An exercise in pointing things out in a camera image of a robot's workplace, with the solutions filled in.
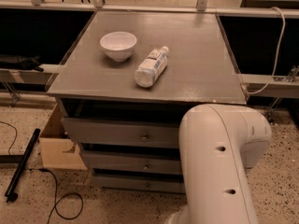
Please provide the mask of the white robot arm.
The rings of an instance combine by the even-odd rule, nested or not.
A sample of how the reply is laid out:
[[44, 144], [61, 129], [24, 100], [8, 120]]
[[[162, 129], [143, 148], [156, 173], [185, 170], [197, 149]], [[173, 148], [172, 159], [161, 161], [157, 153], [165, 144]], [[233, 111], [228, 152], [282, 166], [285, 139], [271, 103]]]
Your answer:
[[179, 126], [187, 204], [164, 224], [259, 224], [247, 173], [271, 143], [259, 111], [238, 105], [198, 105]]

